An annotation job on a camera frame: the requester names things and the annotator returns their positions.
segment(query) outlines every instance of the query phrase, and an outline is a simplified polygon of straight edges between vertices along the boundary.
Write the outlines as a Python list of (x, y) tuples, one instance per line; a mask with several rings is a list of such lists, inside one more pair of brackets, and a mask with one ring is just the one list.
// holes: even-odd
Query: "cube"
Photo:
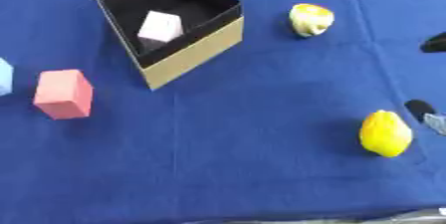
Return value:
[(42, 72), (34, 105), (52, 119), (90, 115), (93, 87), (79, 70)]
[(0, 58), (0, 96), (12, 93), (13, 72), (13, 67)]
[(137, 37), (146, 50), (159, 46), (183, 34), (178, 15), (150, 11), (145, 17)]

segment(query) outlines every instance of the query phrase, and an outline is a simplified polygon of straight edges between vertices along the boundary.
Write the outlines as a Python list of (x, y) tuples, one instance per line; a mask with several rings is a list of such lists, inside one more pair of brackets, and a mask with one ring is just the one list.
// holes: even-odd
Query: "black object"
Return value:
[(430, 104), (421, 100), (411, 100), (406, 102), (404, 105), (420, 123), (424, 122), (424, 115), (426, 113), (437, 113), (437, 111)]
[[(199, 41), (242, 16), (239, 0), (98, 0), (119, 31), (127, 51), (142, 68)], [(179, 15), (184, 34), (156, 48), (144, 49), (137, 33), (148, 11)]]
[(421, 45), (421, 51), (425, 53), (446, 52), (446, 32), (427, 40)]

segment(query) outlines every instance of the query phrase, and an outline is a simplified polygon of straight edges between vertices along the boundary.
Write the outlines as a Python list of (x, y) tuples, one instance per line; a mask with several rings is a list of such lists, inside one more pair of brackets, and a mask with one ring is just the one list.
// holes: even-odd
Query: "yellow object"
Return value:
[(303, 37), (320, 35), (335, 20), (335, 14), (318, 5), (297, 4), (290, 11), (290, 20), (296, 33)]
[(410, 145), (412, 130), (395, 112), (380, 110), (365, 119), (359, 138), (365, 149), (394, 157)]

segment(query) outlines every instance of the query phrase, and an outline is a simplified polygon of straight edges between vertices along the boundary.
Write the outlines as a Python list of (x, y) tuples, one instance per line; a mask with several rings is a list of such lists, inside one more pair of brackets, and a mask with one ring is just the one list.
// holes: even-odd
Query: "gray object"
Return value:
[(439, 134), (446, 136), (446, 116), (439, 114), (424, 114), (424, 123)]

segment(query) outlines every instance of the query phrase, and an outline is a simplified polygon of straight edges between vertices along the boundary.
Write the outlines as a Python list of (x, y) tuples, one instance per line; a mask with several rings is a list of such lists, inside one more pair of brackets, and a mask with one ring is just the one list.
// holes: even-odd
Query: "white object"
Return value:
[(154, 48), (183, 34), (178, 15), (149, 11), (137, 37), (146, 48)]

